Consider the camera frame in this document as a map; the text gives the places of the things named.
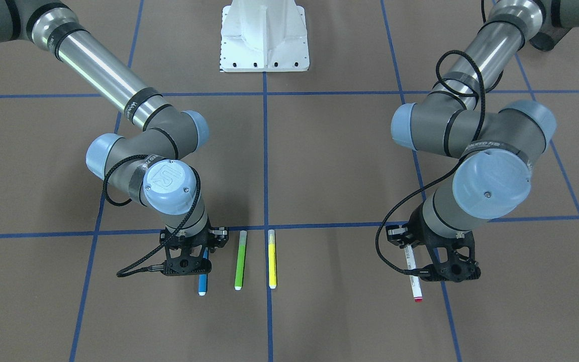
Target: light blue cap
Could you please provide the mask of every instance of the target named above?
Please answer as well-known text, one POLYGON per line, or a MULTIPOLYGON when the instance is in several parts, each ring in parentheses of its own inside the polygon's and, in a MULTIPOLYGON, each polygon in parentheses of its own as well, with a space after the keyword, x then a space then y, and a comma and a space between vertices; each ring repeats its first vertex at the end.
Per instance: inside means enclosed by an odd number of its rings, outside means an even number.
POLYGON ((406 103, 397 108, 393 115, 393 123, 390 125, 390 132, 393 134, 393 141, 397 144, 417 151, 412 142, 411 116, 412 108, 416 103, 406 103))
POLYGON ((486 220, 500 218, 531 192, 531 171, 512 152, 485 149, 460 165, 452 192, 469 215, 486 220))
POLYGON ((194 152, 196 152, 200 146, 209 140, 209 126, 207 125, 207 120, 196 111, 183 111, 182 113, 186 113, 191 116, 191 119, 193 119, 194 123, 196 124, 196 130, 198 131, 198 145, 194 150, 194 152))
POLYGON ((104 167, 106 167, 106 159, 109 157, 111 148, 120 138, 124 137, 115 133, 105 133, 95 138, 86 152, 86 167, 100 179, 104 179, 104 167))
POLYGON ((196 177, 186 163, 162 160, 149 168, 142 188, 154 209, 168 215, 182 215, 194 202, 196 177))
POLYGON ((555 116, 549 108, 536 101, 522 100, 514 101, 502 108, 502 110, 517 110, 532 119, 540 127, 542 133, 544 133, 544 139, 546 140, 544 151, 549 148, 549 142, 551 138, 553 138, 555 129, 558 127, 555 116))

